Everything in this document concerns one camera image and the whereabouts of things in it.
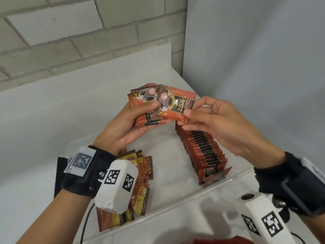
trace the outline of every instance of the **brick wall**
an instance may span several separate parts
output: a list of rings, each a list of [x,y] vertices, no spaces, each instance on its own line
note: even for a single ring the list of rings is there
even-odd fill
[[[100,29],[31,46],[11,15],[94,2]],[[181,74],[187,0],[1,0],[0,91],[167,41]]]

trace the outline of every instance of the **transparent container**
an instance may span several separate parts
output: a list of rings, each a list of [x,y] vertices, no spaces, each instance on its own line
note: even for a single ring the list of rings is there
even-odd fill
[[[80,146],[91,144],[97,135],[98,133],[69,143],[67,156],[74,155]],[[154,179],[149,181],[150,192],[146,215],[100,234],[113,234],[155,217],[236,180],[252,170],[252,166],[245,159],[236,157],[220,144],[219,146],[228,159],[227,167],[232,166],[232,169],[224,180],[211,184],[207,188],[199,185],[189,156],[176,134],[174,122],[149,130],[136,142],[127,146],[128,151],[142,149],[145,156],[152,156]]]

